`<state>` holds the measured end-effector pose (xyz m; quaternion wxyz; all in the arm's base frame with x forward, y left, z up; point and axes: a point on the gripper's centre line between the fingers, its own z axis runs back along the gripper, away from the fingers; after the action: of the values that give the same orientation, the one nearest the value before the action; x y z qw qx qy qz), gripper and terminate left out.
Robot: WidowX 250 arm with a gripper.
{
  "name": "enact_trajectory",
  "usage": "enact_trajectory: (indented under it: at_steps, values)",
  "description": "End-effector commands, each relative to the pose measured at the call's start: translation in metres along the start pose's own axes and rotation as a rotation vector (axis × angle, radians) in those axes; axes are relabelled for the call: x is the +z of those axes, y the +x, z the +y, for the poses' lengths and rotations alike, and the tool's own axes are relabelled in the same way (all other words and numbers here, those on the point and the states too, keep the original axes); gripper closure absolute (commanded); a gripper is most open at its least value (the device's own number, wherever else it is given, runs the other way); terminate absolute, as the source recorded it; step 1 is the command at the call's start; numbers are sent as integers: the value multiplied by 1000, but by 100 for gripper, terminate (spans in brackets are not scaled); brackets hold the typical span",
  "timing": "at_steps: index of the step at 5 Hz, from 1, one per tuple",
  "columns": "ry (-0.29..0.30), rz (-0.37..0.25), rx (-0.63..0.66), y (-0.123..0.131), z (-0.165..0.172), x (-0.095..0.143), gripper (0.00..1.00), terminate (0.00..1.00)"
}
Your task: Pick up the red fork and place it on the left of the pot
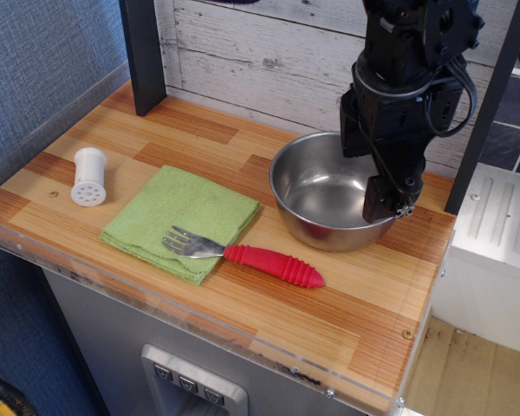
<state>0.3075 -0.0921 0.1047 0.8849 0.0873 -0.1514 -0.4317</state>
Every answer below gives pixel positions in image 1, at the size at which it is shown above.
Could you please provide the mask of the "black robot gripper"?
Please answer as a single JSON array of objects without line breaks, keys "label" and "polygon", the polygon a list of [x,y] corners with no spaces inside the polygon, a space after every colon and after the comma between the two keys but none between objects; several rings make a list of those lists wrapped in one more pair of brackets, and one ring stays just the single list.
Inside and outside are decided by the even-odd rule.
[{"label": "black robot gripper", "polygon": [[370,154],[382,175],[371,176],[362,216],[370,224],[397,217],[397,204],[415,203],[423,187],[425,151],[436,137],[461,130],[452,119],[463,93],[463,58],[427,68],[412,51],[396,57],[364,48],[341,98],[345,158]]}]

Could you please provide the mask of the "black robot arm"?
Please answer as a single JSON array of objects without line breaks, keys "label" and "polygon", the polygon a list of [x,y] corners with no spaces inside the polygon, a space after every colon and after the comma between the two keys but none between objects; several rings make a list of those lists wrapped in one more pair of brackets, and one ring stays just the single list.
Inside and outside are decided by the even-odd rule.
[{"label": "black robot arm", "polygon": [[484,27],[475,1],[366,1],[364,49],[351,68],[353,81],[341,97],[344,156],[373,158],[363,218],[369,223],[413,212],[423,187],[425,151],[451,137],[462,95],[466,119],[478,104],[463,53],[478,45]]}]

